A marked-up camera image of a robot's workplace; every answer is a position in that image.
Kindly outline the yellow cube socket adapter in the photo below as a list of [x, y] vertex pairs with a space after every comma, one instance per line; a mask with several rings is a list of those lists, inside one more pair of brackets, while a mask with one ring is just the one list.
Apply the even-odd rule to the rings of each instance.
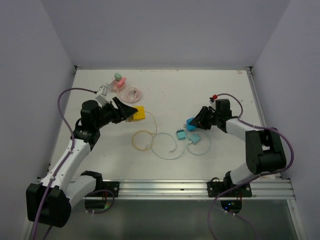
[[146, 118], [145, 108], [144, 106], [134, 106], [137, 110], [129, 119], [128, 122], [137, 122], [142, 121]]

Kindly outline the blue power socket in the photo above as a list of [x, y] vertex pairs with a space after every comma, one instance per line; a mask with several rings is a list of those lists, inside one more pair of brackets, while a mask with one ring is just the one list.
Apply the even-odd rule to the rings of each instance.
[[194, 126], [194, 125], [191, 124], [191, 122], [192, 122], [193, 119], [194, 119], [193, 117], [188, 118], [188, 119], [186, 120], [186, 123], [184, 124], [184, 127], [185, 127], [185, 129], [186, 129], [188, 132], [193, 132], [194, 130], [197, 129], [196, 126]]

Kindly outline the light blue charger plug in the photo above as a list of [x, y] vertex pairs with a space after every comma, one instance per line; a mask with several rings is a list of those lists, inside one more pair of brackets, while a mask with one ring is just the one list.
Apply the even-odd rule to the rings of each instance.
[[201, 136], [197, 133], [194, 133], [194, 134], [190, 135], [188, 140], [189, 140], [190, 144], [196, 145], [201, 140]]

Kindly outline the teal charger plug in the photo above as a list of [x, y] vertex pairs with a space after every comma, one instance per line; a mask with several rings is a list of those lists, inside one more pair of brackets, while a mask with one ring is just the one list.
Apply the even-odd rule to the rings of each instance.
[[176, 136], [179, 141], [185, 140], [187, 137], [186, 131], [184, 129], [179, 129], [176, 131]]

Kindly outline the pink socket adapter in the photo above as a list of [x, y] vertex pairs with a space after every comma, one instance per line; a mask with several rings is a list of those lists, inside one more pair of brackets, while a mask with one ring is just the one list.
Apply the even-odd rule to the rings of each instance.
[[113, 92], [121, 92], [126, 87], [126, 78], [123, 77], [121, 80], [114, 79], [111, 83], [108, 84], [108, 88]]

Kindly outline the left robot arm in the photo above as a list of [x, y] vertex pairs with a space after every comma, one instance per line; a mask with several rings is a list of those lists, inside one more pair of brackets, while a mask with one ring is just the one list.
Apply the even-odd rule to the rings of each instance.
[[67, 149], [40, 183], [31, 183], [26, 190], [28, 220], [61, 228], [69, 220], [72, 208], [86, 195], [101, 195], [104, 190], [101, 173], [86, 170], [75, 182], [72, 177], [96, 145], [100, 129], [109, 123], [125, 121], [137, 112], [137, 108], [117, 97], [102, 106], [96, 100], [83, 102]]

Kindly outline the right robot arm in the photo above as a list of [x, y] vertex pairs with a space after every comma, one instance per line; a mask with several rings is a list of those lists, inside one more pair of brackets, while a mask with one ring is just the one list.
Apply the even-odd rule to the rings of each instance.
[[244, 141], [245, 162], [228, 171], [223, 180], [215, 177], [208, 181], [208, 197], [250, 198], [253, 195], [250, 179], [281, 170], [287, 165], [281, 138], [274, 129], [248, 126], [240, 122], [239, 116], [232, 114], [228, 99], [219, 99], [214, 95], [210, 102], [210, 106], [201, 108], [190, 125], [201, 130], [210, 130], [216, 126], [222, 132]]

